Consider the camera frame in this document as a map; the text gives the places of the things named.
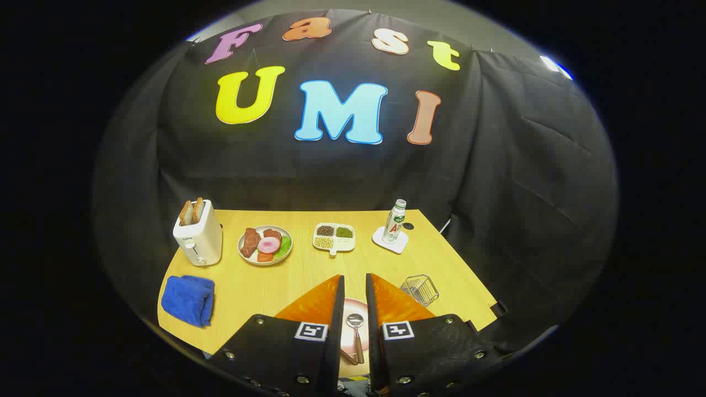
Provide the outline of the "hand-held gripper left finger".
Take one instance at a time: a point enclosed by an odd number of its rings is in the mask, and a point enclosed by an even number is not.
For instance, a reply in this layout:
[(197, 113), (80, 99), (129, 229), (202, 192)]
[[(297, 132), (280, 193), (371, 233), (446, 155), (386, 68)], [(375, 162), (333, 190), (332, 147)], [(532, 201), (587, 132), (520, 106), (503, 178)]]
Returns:
[(338, 391), (345, 278), (322, 282), (278, 315), (252, 315), (209, 365), (244, 396), (333, 396)]

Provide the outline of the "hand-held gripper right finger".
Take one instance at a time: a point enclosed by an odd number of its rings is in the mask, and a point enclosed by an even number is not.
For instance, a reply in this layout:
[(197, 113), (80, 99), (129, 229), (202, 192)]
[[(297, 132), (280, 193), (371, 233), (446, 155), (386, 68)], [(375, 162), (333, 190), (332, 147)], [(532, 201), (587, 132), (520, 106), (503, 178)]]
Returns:
[(456, 314), (421, 305), (366, 274), (369, 379), (373, 396), (454, 396), (501, 367), (502, 356)]

